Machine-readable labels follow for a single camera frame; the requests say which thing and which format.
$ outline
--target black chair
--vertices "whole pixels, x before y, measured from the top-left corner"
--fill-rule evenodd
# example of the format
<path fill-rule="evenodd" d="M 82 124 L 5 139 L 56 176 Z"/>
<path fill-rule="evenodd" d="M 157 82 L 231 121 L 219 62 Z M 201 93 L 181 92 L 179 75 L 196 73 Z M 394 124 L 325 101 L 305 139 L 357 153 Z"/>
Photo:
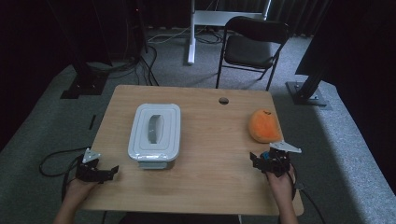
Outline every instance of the black chair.
<path fill-rule="evenodd" d="M 231 31 L 234 34 L 227 38 Z M 260 72 L 262 75 L 258 80 L 261 80 L 267 70 L 272 67 L 265 89 L 268 91 L 276 70 L 279 53 L 289 37 L 289 26 L 282 22 L 242 16 L 231 18 L 224 27 L 216 89 L 219 87 L 222 67 Z M 273 44 L 277 44 L 275 54 L 272 54 Z M 224 65 L 223 60 L 231 65 Z"/>

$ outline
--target desk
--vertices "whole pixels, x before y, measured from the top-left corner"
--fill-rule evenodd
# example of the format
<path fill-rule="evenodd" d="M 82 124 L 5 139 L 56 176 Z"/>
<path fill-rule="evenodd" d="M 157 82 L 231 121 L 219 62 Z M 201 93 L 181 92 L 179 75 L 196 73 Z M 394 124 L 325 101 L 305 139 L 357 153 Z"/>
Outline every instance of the desk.
<path fill-rule="evenodd" d="M 219 98 L 226 97 L 227 105 Z M 173 103 L 181 110 L 180 152 L 171 170 L 141 170 L 128 156 L 134 114 L 144 103 Z M 100 169 L 120 166 L 113 181 L 100 185 L 84 209 L 200 214 L 277 215 L 263 174 L 252 167 L 249 151 L 268 144 L 248 133 L 253 111 L 275 112 L 267 91 L 118 86 L 92 145 Z M 297 215 L 304 208 L 299 193 Z"/>
<path fill-rule="evenodd" d="M 195 0 L 191 0 L 191 27 L 188 64 L 195 62 L 195 25 L 224 26 L 227 21 L 236 16 L 246 16 L 253 19 L 266 20 L 271 0 L 265 1 L 262 13 L 230 12 L 230 11 L 205 11 L 195 10 Z"/>

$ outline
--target white container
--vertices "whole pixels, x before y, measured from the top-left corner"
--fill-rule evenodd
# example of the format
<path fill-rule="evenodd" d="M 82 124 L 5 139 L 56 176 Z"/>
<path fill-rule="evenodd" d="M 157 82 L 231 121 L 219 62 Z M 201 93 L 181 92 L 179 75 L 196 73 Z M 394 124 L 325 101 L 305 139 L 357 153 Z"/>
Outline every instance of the white container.
<path fill-rule="evenodd" d="M 142 169 L 170 169 L 179 152 L 180 107 L 143 104 L 134 115 L 128 154 Z"/>

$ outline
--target small hole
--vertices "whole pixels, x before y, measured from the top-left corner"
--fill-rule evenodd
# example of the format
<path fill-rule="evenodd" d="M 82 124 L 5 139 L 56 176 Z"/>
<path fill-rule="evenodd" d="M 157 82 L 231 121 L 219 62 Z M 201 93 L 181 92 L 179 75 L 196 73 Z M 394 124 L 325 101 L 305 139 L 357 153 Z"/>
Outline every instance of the small hole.
<path fill-rule="evenodd" d="M 221 97 L 221 98 L 219 98 L 219 103 L 220 103 L 221 105 L 227 105 L 227 104 L 229 103 L 229 101 L 228 101 L 227 98 Z"/>

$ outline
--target human hand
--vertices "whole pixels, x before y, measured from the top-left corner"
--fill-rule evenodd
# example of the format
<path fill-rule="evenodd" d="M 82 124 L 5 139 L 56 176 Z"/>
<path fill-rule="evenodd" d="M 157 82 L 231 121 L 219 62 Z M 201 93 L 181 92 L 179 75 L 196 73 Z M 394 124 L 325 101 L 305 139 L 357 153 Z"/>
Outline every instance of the human hand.
<path fill-rule="evenodd" d="M 292 166 L 290 167 L 289 174 L 290 176 L 294 176 Z M 276 177 L 275 174 L 267 172 L 266 176 L 278 206 L 291 203 L 293 183 L 288 174 L 285 173 L 280 177 Z"/>
<path fill-rule="evenodd" d="M 79 205 L 84 202 L 97 184 L 96 182 L 84 182 L 77 178 L 70 181 L 64 195 L 64 201 L 53 220 L 53 224 L 74 223 Z"/>
<path fill-rule="evenodd" d="M 292 166 L 290 167 L 289 175 L 294 176 Z M 266 176 L 279 209 L 281 223 L 298 223 L 292 204 L 293 180 L 290 180 L 286 173 L 276 177 L 273 173 L 267 172 Z"/>
<path fill-rule="evenodd" d="M 71 209 L 77 209 L 97 184 L 97 182 L 85 182 L 77 178 L 73 179 L 66 188 L 63 205 Z"/>

